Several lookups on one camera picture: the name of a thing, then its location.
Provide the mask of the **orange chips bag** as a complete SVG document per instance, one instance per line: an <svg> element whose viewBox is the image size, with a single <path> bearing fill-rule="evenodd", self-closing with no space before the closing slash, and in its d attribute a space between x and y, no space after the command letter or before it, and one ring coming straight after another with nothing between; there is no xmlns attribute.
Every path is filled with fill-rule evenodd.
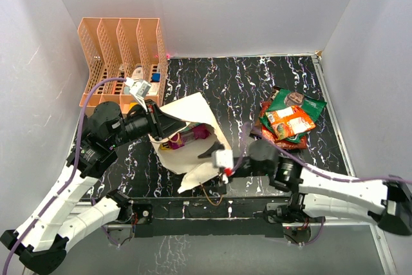
<svg viewBox="0 0 412 275"><path fill-rule="evenodd" d="M307 137L303 135L297 143L290 142L286 139L278 140L276 136L263 124L262 120L258 122L261 132L265 138L273 142L275 145L279 146L282 149L292 150L292 149L306 149L307 148Z"/></svg>

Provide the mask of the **brown Kettle chips bag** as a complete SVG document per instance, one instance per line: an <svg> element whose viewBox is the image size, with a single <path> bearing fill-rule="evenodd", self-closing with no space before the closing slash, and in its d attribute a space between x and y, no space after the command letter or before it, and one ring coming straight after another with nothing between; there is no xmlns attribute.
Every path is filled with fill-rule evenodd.
<svg viewBox="0 0 412 275"><path fill-rule="evenodd" d="M272 87L272 92L269 96L269 98L266 101L261 102L260 104L260 112L258 115L257 120L255 121L255 125L257 127L262 126L262 121L261 119L263 118L263 115L265 114L265 111L270 107L271 103L274 101L274 99L277 97L278 93L282 90L282 88L273 86Z"/></svg>

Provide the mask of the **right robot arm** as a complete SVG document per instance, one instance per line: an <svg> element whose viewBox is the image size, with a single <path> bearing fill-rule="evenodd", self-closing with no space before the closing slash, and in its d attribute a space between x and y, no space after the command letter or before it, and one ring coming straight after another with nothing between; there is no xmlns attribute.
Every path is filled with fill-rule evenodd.
<svg viewBox="0 0 412 275"><path fill-rule="evenodd" d="M263 139L251 143L239 166L234 164L232 151L219 142L198 158L211 160L226 177L244 170L267 175L270 186L287 193L286 203L266 206L263 218L267 222L308 225L330 216L368 222L391 234L411 236L411 191L399 177L361 180L318 170Z"/></svg>

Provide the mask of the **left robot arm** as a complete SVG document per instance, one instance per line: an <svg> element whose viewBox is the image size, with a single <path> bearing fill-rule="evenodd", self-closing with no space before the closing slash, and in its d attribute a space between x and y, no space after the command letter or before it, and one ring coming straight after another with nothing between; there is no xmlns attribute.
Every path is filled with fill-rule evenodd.
<svg viewBox="0 0 412 275"><path fill-rule="evenodd" d="M116 148L145 135L156 141L186 126L185 121L160 110L152 100L137 104L123 116L116 102L100 103L79 129L74 150L55 185L33 214L15 230L1 235L1 243L36 274L51 274L69 250L101 226L125 223L133 215L131 199L113 190L95 205L69 219L83 195L117 159Z"/></svg>

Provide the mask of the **orange candy pack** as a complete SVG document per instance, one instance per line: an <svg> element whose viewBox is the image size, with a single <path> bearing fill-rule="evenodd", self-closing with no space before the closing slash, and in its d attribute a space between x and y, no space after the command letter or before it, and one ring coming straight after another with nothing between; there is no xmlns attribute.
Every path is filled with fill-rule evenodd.
<svg viewBox="0 0 412 275"><path fill-rule="evenodd" d="M315 128L315 122L299 106L266 111L265 116L278 140L306 133Z"/></svg>

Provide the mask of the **brown paper bag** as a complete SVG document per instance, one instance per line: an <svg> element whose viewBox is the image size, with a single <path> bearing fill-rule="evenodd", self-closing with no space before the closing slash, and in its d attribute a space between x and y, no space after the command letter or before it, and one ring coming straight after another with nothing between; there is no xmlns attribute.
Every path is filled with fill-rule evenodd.
<svg viewBox="0 0 412 275"><path fill-rule="evenodd" d="M149 138L163 167L182 177L177 193L182 194L217 177L219 169L213 166L212 160L198 158L198 156L206 152L215 142L223 144L225 149L230 149L231 146L203 95L200 92L194 93L166 104L160 110L183 120L185 128L200 123L204 124L211 133L206 139L197 139L177 150L160 149L162 143L177 134L177 129L159 141L153 137Z"/></svg>

